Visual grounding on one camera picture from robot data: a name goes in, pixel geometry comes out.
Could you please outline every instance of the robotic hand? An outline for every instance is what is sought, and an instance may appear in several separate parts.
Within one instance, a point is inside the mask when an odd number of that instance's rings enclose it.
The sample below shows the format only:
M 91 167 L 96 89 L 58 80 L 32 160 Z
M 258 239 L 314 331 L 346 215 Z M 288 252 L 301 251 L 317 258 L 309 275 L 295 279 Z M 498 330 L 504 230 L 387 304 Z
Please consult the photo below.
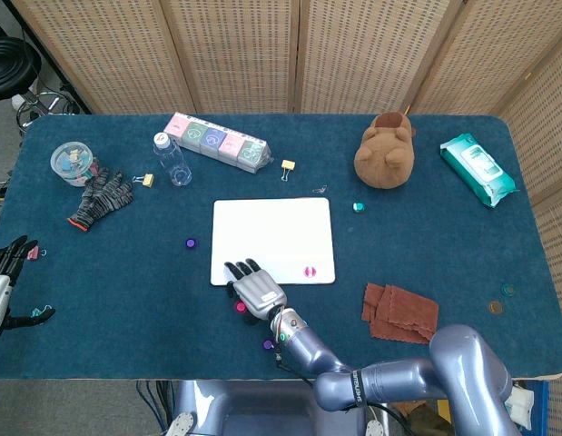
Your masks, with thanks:
M 432 338 L 429 359 L 379 362 L 353 371 L 320 340 L 293 309 L 271 276 L 252 259 L 226 263 L 237 280 L 234 291 L 250 313 L 269 320 L 277 343 L 309 373 L 326 411 L 367 403 L 448 398 L 457 434 L 519 435 L 504 401 L 512 380 L 480 335 L 466 325 L 450 325 Z
M 8 303 L 10 303 L 12 290 L 23 269 L 26 255 L 38 244 L 37 241 L 27 242 L 26 240 L 26 236 L 21 236 L 7 247 L 0 249 L 0 334 L 3 330 L 41 324 L 54 314 L 54 309 L 51 308 L 37 316 L 10 316 Z

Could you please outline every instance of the bottle cap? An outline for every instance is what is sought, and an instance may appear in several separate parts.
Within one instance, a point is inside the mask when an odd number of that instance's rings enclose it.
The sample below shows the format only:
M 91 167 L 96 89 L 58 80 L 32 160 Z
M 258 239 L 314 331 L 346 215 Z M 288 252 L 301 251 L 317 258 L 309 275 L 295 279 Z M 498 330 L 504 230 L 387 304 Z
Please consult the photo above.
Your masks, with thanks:
M 168 148 L 168 145 L 170 145 L 170 137 L 164 132 L 159 132 L 153 137 L 153 143 L 157 148 Z

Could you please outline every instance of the teal wet wipes pack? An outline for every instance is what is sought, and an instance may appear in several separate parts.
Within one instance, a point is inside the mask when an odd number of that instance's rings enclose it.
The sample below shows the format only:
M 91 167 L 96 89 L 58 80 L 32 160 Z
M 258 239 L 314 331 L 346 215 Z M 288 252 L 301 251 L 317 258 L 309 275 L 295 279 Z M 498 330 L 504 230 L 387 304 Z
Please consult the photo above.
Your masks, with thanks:
M 517 190 L 515 181 L 472 134 L 461 134 L 440 146 L 440 155 L 486 206 Z

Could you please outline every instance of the pink clip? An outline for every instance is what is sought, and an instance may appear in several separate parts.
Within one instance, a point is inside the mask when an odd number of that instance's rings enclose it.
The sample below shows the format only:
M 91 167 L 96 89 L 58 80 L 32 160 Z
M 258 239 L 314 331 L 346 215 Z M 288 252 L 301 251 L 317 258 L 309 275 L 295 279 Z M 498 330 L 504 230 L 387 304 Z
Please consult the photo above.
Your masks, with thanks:
M 38 259 L 38 245 L 36 245 L 35 248 L 28 252 L 28 254 L 26 255 L 26 259 L 28 259 L 29 261 L 35 261 L 36 259 Z

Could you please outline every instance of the plastic water bottle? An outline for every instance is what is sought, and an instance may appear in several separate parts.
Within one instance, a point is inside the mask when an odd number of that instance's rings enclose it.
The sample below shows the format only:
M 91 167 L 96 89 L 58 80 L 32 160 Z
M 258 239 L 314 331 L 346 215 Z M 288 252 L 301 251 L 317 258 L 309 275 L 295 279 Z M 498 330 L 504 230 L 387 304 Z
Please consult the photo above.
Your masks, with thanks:
M 183 159 L 182 150 L 164 132 L 153 137 L 153 150 L 160 158 L 163 169 L 170 175 L 176 186 L 185 186 L 192 180 L 192 170 Z

